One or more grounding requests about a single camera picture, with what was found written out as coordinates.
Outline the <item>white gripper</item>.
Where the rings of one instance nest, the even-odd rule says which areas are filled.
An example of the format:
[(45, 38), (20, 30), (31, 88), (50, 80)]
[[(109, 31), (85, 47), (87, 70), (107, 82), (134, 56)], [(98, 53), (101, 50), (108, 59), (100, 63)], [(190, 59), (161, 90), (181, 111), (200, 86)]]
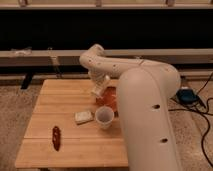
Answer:
[(96, 87), (105, 89), (110, 82), (110, 77), (100, 72), (89, 72), (89, 77)]

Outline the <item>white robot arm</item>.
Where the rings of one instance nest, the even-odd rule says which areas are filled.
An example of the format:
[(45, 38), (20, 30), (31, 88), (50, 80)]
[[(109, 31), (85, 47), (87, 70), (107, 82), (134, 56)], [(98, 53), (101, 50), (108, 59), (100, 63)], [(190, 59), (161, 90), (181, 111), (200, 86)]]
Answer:
[(99, 97), (112, 76), (130, 171), (183, 171), (168, 112), (168, 100), (180, 88), (170, 64), (147, 59), (109, 58), (95, 44), (80, 56)]

